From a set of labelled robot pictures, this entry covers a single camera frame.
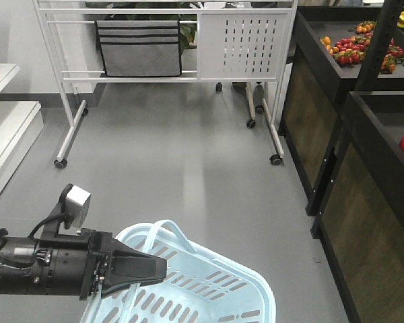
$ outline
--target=green plant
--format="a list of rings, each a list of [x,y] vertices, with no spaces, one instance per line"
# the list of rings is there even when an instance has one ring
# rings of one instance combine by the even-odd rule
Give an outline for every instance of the green plant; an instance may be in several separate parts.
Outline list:
[[[198,7],[197,3],[191,2],[132,2],[132,3],[113,3],[113,2],[87,2],[87,7],[90,8],[137,8],[137,9],[190,9]],[[116,20],[194,20],[196,15],[188,14],[151,14],[151,15],[114,15]],[[196,24],[180,24],[180,47],[181,53],[184,49],[195,48]]]

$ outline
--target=perforated metal panel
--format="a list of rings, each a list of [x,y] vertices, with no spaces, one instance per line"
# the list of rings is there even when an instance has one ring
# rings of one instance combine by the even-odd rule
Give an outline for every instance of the perforated metal panel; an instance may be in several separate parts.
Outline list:
[[[275,80],[287,43],[289,15],[201,15],[201,79]]]

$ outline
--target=light blue basket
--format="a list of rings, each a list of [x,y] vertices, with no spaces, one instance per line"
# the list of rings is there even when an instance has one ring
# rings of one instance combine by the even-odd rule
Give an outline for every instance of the light blue basket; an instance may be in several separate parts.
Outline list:
[[[172,230],[164,229],[168,225]],[[80,323],[275,323],[275,300],[258,273],[187,240],[170,220],[140,223],[117,239],[168,260],[163,283],[91,297]]]

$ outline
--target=rack wheel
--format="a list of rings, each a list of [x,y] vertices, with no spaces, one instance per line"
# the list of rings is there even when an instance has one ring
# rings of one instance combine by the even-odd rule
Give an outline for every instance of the rack wheel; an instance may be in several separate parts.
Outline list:
[[[66,159],[62,159],[61,161],[55,160],[54,165],[57,168],[63,169],[67,166],[67,160]]]
[[[247,121],[247,128],[249,129],[253,129],[256,125],[256,121],[254,121],[253,119],[250,119],[249,121]]]
[[[282,158],[277,153],[272,155],[269,158],[269,160],[271,161],[271,165],[273,165],[273,166],[279,165],[283,162]]]
[[[263,114],[263,105],[262,104],[259,104],[257,107],[255,107],[255,112],[257,113],[257,114]]]

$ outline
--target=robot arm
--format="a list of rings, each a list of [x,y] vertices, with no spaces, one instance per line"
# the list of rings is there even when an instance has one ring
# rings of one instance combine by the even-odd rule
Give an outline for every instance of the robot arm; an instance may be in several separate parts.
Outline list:
[[[102,297],[133,283],[161,283],[166,260],[134,250],[110,232],[78,230],[60,234],[71,225],[81,227],[90,194],[69,184],[50,215],[27,238],[9,237],[0,229],[0,294],[78,295],[84,300],[99,289]],[[44,226],[39,239],[34,234]]]

